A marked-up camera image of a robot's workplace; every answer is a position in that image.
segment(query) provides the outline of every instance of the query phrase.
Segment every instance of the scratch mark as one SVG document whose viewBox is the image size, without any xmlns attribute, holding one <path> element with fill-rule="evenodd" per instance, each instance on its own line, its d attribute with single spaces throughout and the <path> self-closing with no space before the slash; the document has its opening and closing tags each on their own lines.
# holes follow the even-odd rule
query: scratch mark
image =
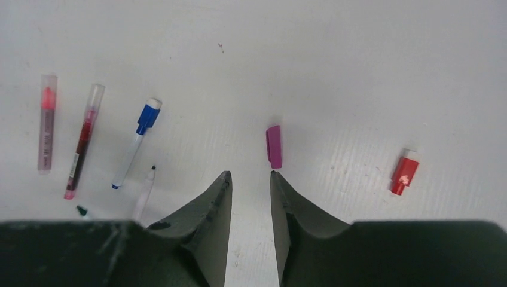
<svg viewBox="0 0 507 287">
<path fill-rule="evenodd" d="M 241 255 L 241 246 L 235 248 L 235 250 L 233 250 L 233 253 L 236 256 L 236 258 L 239 258 L 239 255 Z"/>
<path fill-rule="evenodd" d="M 120 231 L 114 225 L 112 226 L 111 229 L 112 229 L 111 235 L 109 235 L 109 237 L 106 239 L 106 241 L 104 241 L 104 244 L 97 251 L 97 254 L 102 254 L 102 252 L 104 252 L 104 250 L 106 250 L 106 248 L 111 244 L 114 237 L 116 237 L 120 233 Z"/>
</svg>

